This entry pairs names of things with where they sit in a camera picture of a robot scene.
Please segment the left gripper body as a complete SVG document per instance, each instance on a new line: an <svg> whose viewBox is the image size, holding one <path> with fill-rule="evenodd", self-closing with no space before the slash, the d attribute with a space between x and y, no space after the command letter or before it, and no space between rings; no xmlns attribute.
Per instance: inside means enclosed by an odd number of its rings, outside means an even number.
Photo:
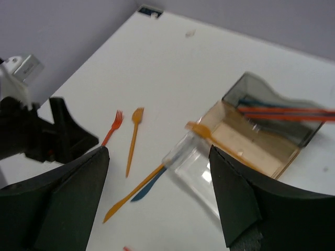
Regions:
<svg viewBox="0 0 335 251"><path fill-rule="evenodd" d="M25 154L38 162L55 161L55 126L13 97L1 101L1 159Z"/></svg>

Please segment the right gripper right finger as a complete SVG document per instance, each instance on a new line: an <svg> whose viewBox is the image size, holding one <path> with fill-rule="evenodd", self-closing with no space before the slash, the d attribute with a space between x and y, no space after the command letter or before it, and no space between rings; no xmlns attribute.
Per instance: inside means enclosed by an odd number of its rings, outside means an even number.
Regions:
<svg viewBox="0 0 335 251"><path fill-rule="evenodd" d="M230 250L334 250L334 196L296 188L209 151L220 223Z"/></svg>

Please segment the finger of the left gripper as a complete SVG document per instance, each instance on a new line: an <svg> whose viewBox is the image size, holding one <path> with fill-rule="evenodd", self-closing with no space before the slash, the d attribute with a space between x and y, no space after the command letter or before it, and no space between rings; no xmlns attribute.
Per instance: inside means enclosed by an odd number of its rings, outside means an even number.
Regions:
<svg viewBox="0 0 335 251"><path fill-rule="evenodd" d="M52 97L49 103L54 119L51 150L56 162L69 163L99 143L97 136L75 122L63 98Z"/></svg>

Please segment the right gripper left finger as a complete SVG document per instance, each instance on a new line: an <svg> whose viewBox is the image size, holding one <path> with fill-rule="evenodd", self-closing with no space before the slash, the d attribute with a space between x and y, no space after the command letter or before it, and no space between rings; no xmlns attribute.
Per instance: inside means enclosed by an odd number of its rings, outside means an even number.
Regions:
<svg viewBox="0 0 335 251"><path fill-rule="evenodd" d="M98 147L1 189L1 250L86 250L109 167Z"/></svg>

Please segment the red plastic fork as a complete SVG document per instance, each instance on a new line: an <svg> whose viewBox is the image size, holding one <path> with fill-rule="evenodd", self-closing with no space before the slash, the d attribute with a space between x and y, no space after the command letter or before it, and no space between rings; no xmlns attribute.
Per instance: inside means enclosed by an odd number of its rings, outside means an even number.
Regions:
<svg viewBox="0 0 335 251"><path fill-rule="evenodd" d="M115 116L115 120L113 122L113 124L111 125L111 129L108 131L108 133L106 134L101 146L105 146L111 135L117 130L120 128L121 124L122 124L122 121L123 121L123 112L121 110L117 110L116 112L116 116Z"/></svg>

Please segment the red chopstick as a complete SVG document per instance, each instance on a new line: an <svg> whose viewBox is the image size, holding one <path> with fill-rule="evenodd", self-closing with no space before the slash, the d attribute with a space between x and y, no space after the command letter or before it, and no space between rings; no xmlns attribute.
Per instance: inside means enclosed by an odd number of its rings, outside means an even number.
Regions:
<svg viewBox="0 0 335 251"><path fill-rule="evenodd" d="M334 122L334 116L281 115L281 114L272 115L264 113L245 113L244 116L248 118L288 120L288 121Z"/></svg>
<svg viewBox="0 0 335 251"><path fill-rule="evenodd" d="M315 116L334 116L334 110L319 108L241 107L238 110L243 113L298 113Z"/></svg>

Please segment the orange plastic fork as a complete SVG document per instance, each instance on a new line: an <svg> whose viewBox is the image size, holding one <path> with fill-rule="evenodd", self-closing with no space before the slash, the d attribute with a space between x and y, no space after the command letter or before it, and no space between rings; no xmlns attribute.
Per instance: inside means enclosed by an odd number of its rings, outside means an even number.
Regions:
<svg viewBox="0 0 335 251"><path fill-rule="evenodd" d="M261 172L256 166L254 166L251 162L249 162L248 160L244 159L242 156L238 156L235 152L233 152L230 148L228 148L227 146L224 146L222 143L220 143L218 140L216 140L212 133L211 130L206 127L203 124L199 124L197 122L192 122L189 121L186 126L186 129L193 131L194 133L196 133L197 135L201 136L203 139L207 139L212 141L213 143L215 143L221 150L223 150L224 152L228 153L230 156L232 156L233 158L237 159L238 161L240 161L241 163L243 163L246 166L249 166L250 168L256 170L257 172Z"/></svg>

